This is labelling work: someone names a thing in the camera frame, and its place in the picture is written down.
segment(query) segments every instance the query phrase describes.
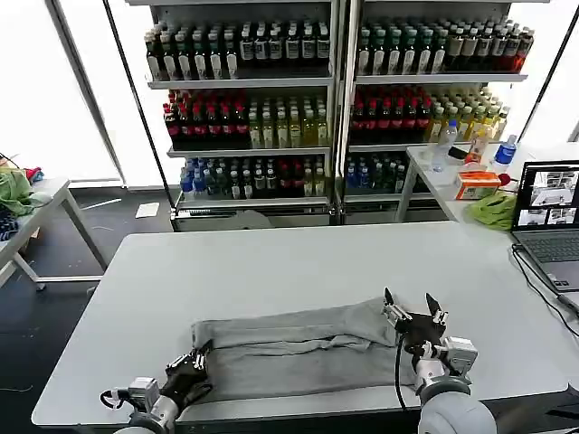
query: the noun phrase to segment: orange box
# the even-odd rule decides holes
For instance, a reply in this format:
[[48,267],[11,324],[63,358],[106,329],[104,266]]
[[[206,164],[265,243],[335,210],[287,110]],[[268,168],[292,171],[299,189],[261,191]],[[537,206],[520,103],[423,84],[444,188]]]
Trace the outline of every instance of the orange box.
[[456,200],[478,200],[490,196],[500,187],[494,172],[459,172],[455,185],[458,187]]

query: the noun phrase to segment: black cable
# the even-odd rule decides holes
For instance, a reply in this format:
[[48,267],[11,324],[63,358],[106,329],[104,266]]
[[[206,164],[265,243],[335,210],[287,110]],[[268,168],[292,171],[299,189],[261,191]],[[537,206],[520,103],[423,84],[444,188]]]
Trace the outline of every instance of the black cable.
[[517,262],[518,267],[519,267],[520,270],[521,270],[521,273],[523,273],[523,276],[525,277],[525,280],[527,281],[527,286],[530,287],[530,288],[532,288],[532,289],[534,289],[535,292],[543,299],[543,301],[545,302],[545,304],[548,305],[549,307],[551,307],[551,308],[559,315],[559,317],[561,318],[561,321],[563,322],[565,328],[566,328],[567,330],[569,330],[569,332],[570,332],[572,335],[574,335],[575,337],[579,337],[579,333],[578,333],[578,332],[575,332],[575,330],[574,330],[573,328],[571,328],[570,325],[567,324],[567,322],[565,321],[565,317],[563,316],[563,314],[561,313],[561,311],[560,311],[559,309],[557,309],[555,306],[553,306],[553,305],[549,302],[549,300],[546,299],[546,297],[543,295],[543,293],[533,284],[533,282],[531,282],[531,279],[528,278],[528,275],[526,274],[525,269],[523,268],[523,264],[521,263],[521,260],[523,260],[523,261],[525,261],[525,260],[520,256],[520,254],[519,254],[519,252],[518,252],[518,250],[517,250],[517,246],[516,246],[515,244],[513,244],[513,245],[511,246],[511,249],[512,249],[512,252],[513,252],[513,258],[515,258],[515,261]]
[[403,342],[404,335],[398,335],[398,346],[396,346],[396,363],[394,364],[394,386],[396,388],[396,396],[398,396],[398,402],[400,402],[402,410],[408,411],[406,404],[404,403],[402,391],[400,390],[400,355],[402,353]]

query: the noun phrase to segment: white desk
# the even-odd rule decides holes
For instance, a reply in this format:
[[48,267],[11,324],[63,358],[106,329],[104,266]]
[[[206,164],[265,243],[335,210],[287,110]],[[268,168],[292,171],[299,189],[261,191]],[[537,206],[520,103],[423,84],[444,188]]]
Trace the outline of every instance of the white desk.
[[77,276],[77,277],[39,277],[28,263],[18,253],[19,249],[30,239],[33,233],[40,228],[52,212],[62,205],[64,210],[74,223],[77,231],[89,246],[90,251],[96,258],[103,270],[107,269],[109,260],[100,251],[97,243],[90,235],[82,211],[79,205],[69,192],[68,186],[70,181],[66,178],[44,179],[38,183],[34,183],[34,192],[47,193],[52,197],[52,200],[43,207],[36,208],[30,214],[18,218],[19,229],[12,238],[8,241],[0,242],[0,269],[10,263],[14,262],[24,271],[26,275],[36,284],[39,290],[44,289],[47,282],[63,282],[63,281],[94,281],[99,280],[100,276]]
[[[468,265],[472,258],[477,267]],[[125,424],[130,409],[105,408],[100,393],[136,376],[163,382],[166,363],[190,350],[194,321],[357,303],[382,295],[384,286],[409,308],[425,312],[429,291],[450,311],[448,333],[479,348],[471,371],[477,399],[559,394],[569,370],[555,361],[579,366],[573,339],[527,289],[507,251],[498,255],[456,222],[129,235],[56,365],[33,423]],[[418,404],[409,390],[403,393],[408,404]],[[180,421],[398,409],[393,387],[374,387],[200,404]]]

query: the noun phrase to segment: laptop screen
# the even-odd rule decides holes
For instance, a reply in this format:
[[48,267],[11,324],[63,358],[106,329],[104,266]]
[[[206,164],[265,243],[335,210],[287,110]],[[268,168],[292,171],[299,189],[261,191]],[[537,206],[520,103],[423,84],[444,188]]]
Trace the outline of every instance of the laptop screen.
[[579,161],[525,163],[518,187],[513,230],[579,227]]

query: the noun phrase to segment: green cloth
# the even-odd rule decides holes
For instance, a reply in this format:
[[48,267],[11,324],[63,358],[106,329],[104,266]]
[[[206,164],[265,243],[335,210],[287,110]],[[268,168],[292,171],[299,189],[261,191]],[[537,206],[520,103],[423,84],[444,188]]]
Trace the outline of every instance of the green cloth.
[[492,194],[467,207],[467,213],[491,229],[508,231],[513,224],[517,197],[502,192]]
[[16,217],[30,214],[31,188],[23,170],[0,168],[0,203]]

